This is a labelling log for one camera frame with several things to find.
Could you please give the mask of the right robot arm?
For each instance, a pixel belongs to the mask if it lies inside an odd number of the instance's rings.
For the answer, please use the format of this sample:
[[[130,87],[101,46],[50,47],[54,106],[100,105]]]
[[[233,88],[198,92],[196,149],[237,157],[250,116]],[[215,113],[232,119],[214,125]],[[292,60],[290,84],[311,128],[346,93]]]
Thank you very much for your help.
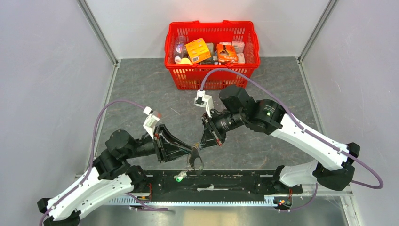
[[[272,188],[285,192],[299,184],[319,183],[335,191],[343,190],[353,179],[354,158],[359,155],[356,143],[342,144],[331,140],[302,122],[270,99],[254,100],[242,87],[230,85],[219,93],[225,109],[217,111],[213,99],[197,92],[194,103],[204,107],[202,148],[222,145],[227,132],[246,126],[254,132],[282,139],[310,155],[313,160],[296,166],[279,166],[271,180]]]

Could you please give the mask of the key with green tag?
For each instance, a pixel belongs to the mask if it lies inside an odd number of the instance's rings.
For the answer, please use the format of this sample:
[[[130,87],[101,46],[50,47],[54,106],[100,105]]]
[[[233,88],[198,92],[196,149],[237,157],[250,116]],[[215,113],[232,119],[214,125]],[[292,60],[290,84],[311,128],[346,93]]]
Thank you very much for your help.
[[[187,177],[186,171],[181,171],[181,172],[178,173],[177,175],[173,176],[173,178],[174,178],[177,182],[181,182],[185,177]]]

